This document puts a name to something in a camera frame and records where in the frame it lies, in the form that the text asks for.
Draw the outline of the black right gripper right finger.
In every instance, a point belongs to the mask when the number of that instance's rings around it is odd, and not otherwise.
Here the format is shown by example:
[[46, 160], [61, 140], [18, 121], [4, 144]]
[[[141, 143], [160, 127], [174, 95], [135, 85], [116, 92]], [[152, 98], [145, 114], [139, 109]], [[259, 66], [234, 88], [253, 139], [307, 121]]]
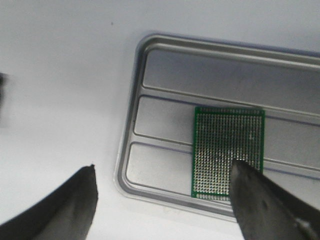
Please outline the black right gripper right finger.
[[232, 162], [229, 196], [246, 240], [320, 238], [320, 211], [243, 160]]

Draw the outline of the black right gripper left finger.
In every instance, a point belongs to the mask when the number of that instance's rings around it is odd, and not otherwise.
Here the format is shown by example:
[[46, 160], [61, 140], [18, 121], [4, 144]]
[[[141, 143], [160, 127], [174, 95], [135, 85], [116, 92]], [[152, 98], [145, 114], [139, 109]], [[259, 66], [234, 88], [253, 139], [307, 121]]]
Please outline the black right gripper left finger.
[[84, 166], [41, 201], [1, 224], [2, 240], [85, 240], [98, 203], [95, 166]]

